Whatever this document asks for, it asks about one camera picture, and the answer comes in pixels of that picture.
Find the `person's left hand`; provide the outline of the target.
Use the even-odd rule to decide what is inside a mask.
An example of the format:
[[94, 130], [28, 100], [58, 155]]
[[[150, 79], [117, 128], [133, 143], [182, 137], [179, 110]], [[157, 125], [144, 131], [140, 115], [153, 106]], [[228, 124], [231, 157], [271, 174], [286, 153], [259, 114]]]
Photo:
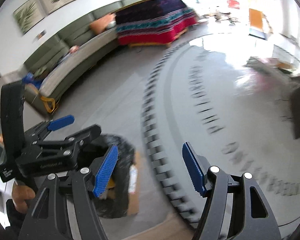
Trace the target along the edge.
[[29, 207], [27, 204], [28, 200], [33, 200], [36, 194], [30, 187], [26, 185], [18, 184], [16, 181], [13, 183], [12, 187], [12, 200], [15, 209], [19, 213], [26, 214]]

